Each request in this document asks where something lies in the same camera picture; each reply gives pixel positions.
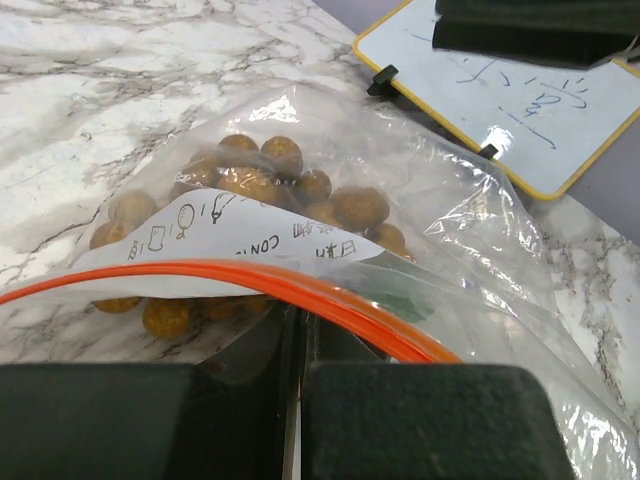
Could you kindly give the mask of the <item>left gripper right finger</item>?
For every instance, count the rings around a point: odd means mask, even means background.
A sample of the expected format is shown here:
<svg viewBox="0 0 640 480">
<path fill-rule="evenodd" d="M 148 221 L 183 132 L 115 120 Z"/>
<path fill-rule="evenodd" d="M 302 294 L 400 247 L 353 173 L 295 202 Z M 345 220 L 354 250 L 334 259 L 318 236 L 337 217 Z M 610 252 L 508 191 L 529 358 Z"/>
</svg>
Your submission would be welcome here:
<svg viewBox="0 0 640 480">
<path fill-rule="evenodd" d="M 316 315 L 305 320 L 305 479 L 570 479 L 549 399 L 528 371 L 395 364 Z"/>
</svg>

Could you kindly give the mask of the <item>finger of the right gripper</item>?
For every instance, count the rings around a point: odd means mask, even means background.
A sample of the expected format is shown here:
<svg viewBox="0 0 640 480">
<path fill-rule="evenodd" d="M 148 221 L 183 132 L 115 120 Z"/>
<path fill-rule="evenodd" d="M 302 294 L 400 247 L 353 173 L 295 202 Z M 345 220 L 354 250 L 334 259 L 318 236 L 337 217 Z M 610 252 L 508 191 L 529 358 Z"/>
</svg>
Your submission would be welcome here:
<svg viewBox="0 0 640 480">
<path fill-rule="evenodd" d="M 637 1 L 438 1 L 432 45 L 567 69 L 639 59 Z"/>
</svg>

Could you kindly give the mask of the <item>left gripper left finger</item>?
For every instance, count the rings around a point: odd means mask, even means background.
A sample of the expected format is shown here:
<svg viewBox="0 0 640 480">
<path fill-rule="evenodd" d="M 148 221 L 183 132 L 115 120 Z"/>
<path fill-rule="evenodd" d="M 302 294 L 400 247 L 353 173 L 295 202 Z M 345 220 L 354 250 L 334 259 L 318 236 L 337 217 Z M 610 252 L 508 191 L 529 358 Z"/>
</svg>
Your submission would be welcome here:
<svg viewBox="0 0 640 480">
<path fill-rule="evenodd" d="M 299 314 L 277 305 L 197 364 L 1 369 L 5 479 L 287 479 Z"/>
</svg>

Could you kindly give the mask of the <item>brown fake grape bunch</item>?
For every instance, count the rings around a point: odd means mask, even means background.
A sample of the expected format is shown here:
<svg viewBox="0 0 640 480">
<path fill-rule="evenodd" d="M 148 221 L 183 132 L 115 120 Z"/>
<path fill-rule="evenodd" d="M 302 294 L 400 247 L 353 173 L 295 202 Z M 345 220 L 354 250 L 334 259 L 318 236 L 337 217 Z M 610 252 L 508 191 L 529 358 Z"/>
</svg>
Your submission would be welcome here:
<svg viewBox="0 0 640 480">
<path fill-rule="evenodd" d="M 294 255 L 314 240 L 319 256 L 344 258 L 356 245 L 336 243 L 333 235 L 349 231 L 413 258 L 403 233 L 388 223 L 390 206 L 378 189 L 334 189 L 324 171 L 305 168 L 299 146 L 284 136 L 257 145 L 229 135 L 198 150 L 175 175 L 167 200 L 179 203 L 177 218 L 152 227 L 149 252 L 174 233 L 178 242 L 195 240 L 217 255 Z"/>
</svg>

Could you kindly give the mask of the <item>clear orange zip bag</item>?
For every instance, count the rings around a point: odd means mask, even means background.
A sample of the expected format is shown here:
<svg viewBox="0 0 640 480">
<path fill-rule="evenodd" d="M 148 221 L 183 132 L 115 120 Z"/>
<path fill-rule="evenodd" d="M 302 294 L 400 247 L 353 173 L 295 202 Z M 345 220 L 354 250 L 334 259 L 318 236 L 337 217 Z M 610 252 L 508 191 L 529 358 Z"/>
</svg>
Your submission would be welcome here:
<svg viewBox="0 0 640 480">
<path fill-rule="evenodd" d="M 578 479 L 635 479 L 639 441 L 559 318 L 539 230 L 504 174 L 410 121 L 269 88 L 170 140 L 55 276 L 242 260 L 348 290 L 469 363 L 544 386 Z"/>
</svg>

